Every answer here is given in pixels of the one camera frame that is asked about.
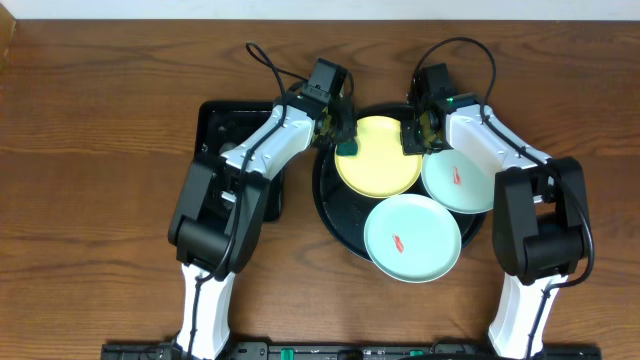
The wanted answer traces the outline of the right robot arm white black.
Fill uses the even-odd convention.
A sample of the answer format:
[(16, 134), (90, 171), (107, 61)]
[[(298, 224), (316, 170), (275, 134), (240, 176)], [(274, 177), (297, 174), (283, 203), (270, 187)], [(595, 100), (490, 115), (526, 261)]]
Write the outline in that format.
[(429, 160), (459, 154), (492, 178), (492, 242), (505, 272), (488, 337), (497, 356), (542, 354), (542, 333), (557, 293), (583, 283), (594, 267), (584, 173), (506, 127), (474, 94), (424, 95), (403, 128), (403, 147)]

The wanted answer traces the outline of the yellow plate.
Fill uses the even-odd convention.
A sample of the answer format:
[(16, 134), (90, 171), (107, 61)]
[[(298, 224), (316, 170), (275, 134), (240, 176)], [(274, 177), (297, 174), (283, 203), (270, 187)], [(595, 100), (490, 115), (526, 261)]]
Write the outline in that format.
[(401, 124), (388, 116), (367, 116), (357, 121), (356, 151), (340, 145), (334, 162), (342, 181), (356, 193), (388, 198), (408, 190), (420, 176), (422, 155), (405, 155)]

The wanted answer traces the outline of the green yellow sponge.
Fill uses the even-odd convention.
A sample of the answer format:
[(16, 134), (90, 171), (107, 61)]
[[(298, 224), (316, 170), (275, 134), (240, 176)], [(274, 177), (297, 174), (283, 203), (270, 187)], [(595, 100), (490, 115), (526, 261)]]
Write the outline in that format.
[(356, 156), (359, 151), (359, 145), (356, 139), (349, 139), (345, 142), (338, 143), (335, 148), (337, 156), (350, 157)]

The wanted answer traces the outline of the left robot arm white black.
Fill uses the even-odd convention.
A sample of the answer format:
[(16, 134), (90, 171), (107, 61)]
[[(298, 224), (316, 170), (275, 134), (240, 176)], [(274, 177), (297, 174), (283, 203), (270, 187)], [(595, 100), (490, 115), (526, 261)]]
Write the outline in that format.
[(230, 338), (235, 277), (263, 223), (282, 212), (285, 165), (312, 146), (355, 133), (351, 98), (322, 103), (287, 93), (275, 102), (207, 101), (199, 109), (192, 162), (168, 240), (185, 281), (177, 359), (216, 359)]

